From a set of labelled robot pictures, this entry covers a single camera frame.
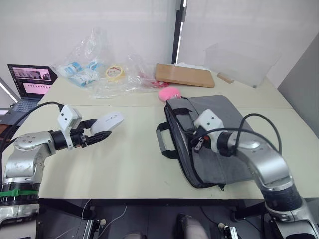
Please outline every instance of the bag handle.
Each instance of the bag handle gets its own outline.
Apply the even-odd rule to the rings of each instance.
[[[168,122],[165,122],[165,123],[161,123],[158,125],[158,127],[156,128],[156,136],[158,138],[158,142],[159,142],[159,148],[160,148],[160,151],[162,153],[162,155],[164,155],[165,157],[167,158],[170,158],[170,159],[179,159],[179,155],[178,155],[178,152],[177,150],[168,150],[166,149],[165,147],[165,144],[164,144],[164,140],[163,140],[163,137],[162,137],[162,132],[165,131],[165,130],[168,130],[169,129],[169,124]]]

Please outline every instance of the transparent plastic sheet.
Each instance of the transparent plastic sheet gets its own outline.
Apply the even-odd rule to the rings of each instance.
[[[147,65],[138,54],[128,52],[124,63],[114,62],[114,49],[104,31],[93,29],[74,50],[53,66],[60,75],[91,91],[93,98],[111,98],[132,91],[149,92],[169,85],[155,80],[155,65]],[[124,72],[118,77],[106,75],[109,67]]]

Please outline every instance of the floor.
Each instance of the floor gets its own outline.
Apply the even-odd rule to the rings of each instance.
[[[84,206],[85,200],[73,200],[78,205]],[[309,202],[310,208],[314,217],[318,219],[319,200],[312,200]],[[110,222],[112,219],[118,217],[124,211],[124,206],[111,207],[96,207],[97,218],[106,219]],[[242,239],[259,239],[259,231],[247,221],[240,221],[234,223],[230,220],[230,208],[223,206],[203,206],[204,212],[217,223],[224,223],[229,226],[234,226]],[[198,219],[209,238],[220,239],[217,226],[210,222],[203,214],[198,206],[176,207],[144,207],[144,206],[128,206],[126,213],[118,220],[114,221],[103,233],[100,239],[121,239],[126,233],[132,231],[141,231],[148,236],[148,239],[174,239],[173,229],[175,225],[176,216],[179,213],[191,215]],[[81,229],[78,225],[81,222],[80,218],[73,217],[58,211],[47,209],[47,211],[40,216],[44,224],[44,238],[54,239],[66,230],[75,227],[70,232],[59,237],[59,239],[82,239]],[[249,221],[260,228],[260,217],[249,218]]]

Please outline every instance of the laptop keyboard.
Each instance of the laptop keyboard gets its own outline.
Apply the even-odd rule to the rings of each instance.
[[[37,101],[19,101],[16,103],[13,107],[13,111],[22,111],[22,112],[28,112],[29,110],[36,107]]]

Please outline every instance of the brown cardboard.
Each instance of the brown cardboard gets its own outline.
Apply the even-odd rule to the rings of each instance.
[[[208,70],[159,63],[156,64],[155,79],[192,86],[215,86],[214,79]]]

